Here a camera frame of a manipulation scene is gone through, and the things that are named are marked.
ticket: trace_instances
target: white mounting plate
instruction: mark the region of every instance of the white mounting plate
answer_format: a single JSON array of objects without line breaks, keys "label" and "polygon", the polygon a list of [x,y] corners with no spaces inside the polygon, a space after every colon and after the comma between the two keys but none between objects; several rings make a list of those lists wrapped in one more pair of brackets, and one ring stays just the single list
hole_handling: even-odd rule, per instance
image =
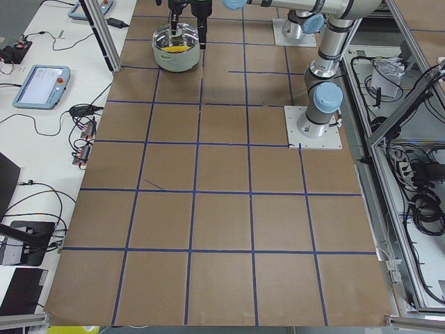
[{"label": "white mounting plate", "polygon": [[285,106],[287,139],[290,148],[313,149],[313,150],[341,150],[341,139],[338,127],[330,127],[324,136],[318,139],[306,137],[297,129],[297,121],[300,115],[306,111],[306,106]]},{"label": "white mounting plate", "polygon": [[287,39],[284,37],[282,29],[287,19],[272,19],[273,35],[275,36],[275,45],[283,45],[285,47],[316,47],[317,42],[313,33],[304,34],[298,40]]}]

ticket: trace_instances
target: blue joint cap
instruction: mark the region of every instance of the blue joint cap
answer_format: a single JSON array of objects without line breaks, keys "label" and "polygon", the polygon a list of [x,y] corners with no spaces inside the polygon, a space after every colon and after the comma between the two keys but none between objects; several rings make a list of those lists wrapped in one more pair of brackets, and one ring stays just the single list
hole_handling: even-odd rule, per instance
[{"label": "blue joint cap", "polygon": [[323,82],[314,92],[314,103],[322,113],[334,113],[340,108],[343,101],[343,92],[332,82]]},{"label": "blue joint cap", "polygon": [[246,3],[247,0],[222,0],[222,4],[224,4],[224,6],[230,10],[241,9],[246,5]]},{"label": "blue joint cap", "polygon": [[324,23],[324,16],[322,14],[316,14],[306,20],[306,22],[301,26],[301,30],[303,33],[318,33]]}]

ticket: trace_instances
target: yellow object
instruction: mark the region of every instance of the yellow object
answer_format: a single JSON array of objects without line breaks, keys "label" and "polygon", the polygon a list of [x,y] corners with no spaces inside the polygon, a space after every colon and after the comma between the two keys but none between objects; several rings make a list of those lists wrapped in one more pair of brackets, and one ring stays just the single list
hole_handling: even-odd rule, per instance
[{"label": "yellow object", "polygon": [[48,334],[98,334],[100,326],[51,326]]},{"label": "yellow object", "polygon": [[173,47],[162,47],[161,50],[170,52],[172,54],[177,54],[179,52],[184,52],[190,49],[188,45],[179,45],[179,46],[173,46]]}]

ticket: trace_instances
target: blue-gray device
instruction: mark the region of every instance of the blue-gray device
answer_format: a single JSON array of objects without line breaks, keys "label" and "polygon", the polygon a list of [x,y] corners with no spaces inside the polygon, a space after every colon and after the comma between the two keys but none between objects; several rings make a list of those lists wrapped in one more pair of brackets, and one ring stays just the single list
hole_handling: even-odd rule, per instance
[{"label": "blue-gray device", "polygon": [[70,80],[66,66],[34,65],[14,99],[13,106],[23,109],[52,109]]},{"label": "blue-gray device", "polygon": [[[99,4],[100,10],[102,11],[102,14],[106,14],[111,6],[113,5],[114,0],[102,0],[102,2]],[[71,17],[72,19],[82,19],[83,21],[86,21],[85,13],[83,12],[82,6],[79,2],[77,2],[68,13],[68,17]]]}]

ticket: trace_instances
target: yellow object in pot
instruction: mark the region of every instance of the yellow object in pot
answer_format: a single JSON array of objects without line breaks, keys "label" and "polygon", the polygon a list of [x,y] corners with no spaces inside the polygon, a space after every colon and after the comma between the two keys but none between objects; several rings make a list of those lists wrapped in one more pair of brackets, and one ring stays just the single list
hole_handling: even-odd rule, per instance
[{"label": "yellow object in pot", "polygon": [[177,54],[179,52],[187,51],[190,48],[191,47],[189,47],[188,45],[177,45],[177,46],[172,46],[172,47],[162,47],[161,50],[170,52],[172,54]]}]

